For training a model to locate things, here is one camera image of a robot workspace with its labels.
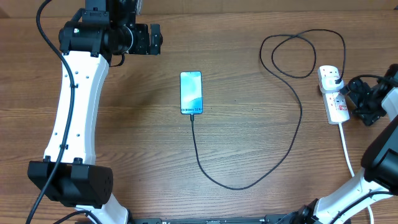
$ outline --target blue phone screen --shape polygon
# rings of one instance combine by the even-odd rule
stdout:
[[[201,94],[201,72],[182,72],[181,114],[201,114],[203,98]]]

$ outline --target white power cord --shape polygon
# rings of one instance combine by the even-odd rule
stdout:
[[[341,123],[338,123],[338,128],[340,130],[341,143],[343,144],[344,156],[346,158],[347,166],[348,166],[349,172],[351,173],[351,176],[354,177],[355,173],[353,171],[353,167],[351,166],[351,162],[349,161],[347,146],[346,146],[346,139],[344,138],[343,125]],[[371,221],[371,224],[374,224],[373,212],[372,212],[372,209],[370,206],[368,206],[368,211],[369,211],[369,219]]]

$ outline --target white power strip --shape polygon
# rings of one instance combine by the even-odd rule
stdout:
[[[339,79],[338,69],[331,65],[324,65],[318,69],[319,86],[325,104],[329,124],[343,123],[349,120],[349,113],[344,95],[339,90],[344,87],[343,80]]]

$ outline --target wooden table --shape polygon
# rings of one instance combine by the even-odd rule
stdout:
[[[42,19],[58,45],[67,18]],[[96,163],[111,167],[114,194],[134,217],[260,217],[299,209],[349,178],[337,126],[327,123],[318,78],[286,78],[303,103],[303,120],[291,153],[271,175],[244,191],[210,182],[195,160],[190,120],[181,115],[179,74],[203,73],[204,114],[195,119],[200,158],[217,181],[233,187],[254,182],[286,153],[299,118],[292,92],[259,63],[263,38],[321,28],[340,32],[347,44],[346,82],[360,74],[384,75],[398,59],[397,11],[273,12],[140,16],[161,24],[162,55],[127,56],[104,83],[96,126]],[[37,32],[34,19],[0,20],[0,223],[24,223],[39,193],[27,178],[28,162],[41,160],[50,139],[61,85],[61,63]],[[320,65],[341,69],[340,39],[306,34]],[[270,65],[269,40],[264,58]],[[292,40],[276,63],[304,75],[310,46]],[[386,127],[344,124],[353,167]],[[372,206],[376,223],[396,223],[396,198]],[[34,223],[52,223],[72,212],[43,199]],[[361,212],[354,223],[367,223]]]

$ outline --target beige wall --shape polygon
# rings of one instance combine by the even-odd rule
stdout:
[[[0,17],[35,17],[43,0],[0,0]],[[43,16],[71,16],[85,0],[54,0]],[[144,0],[143,14],[393,9],[398,0]]]

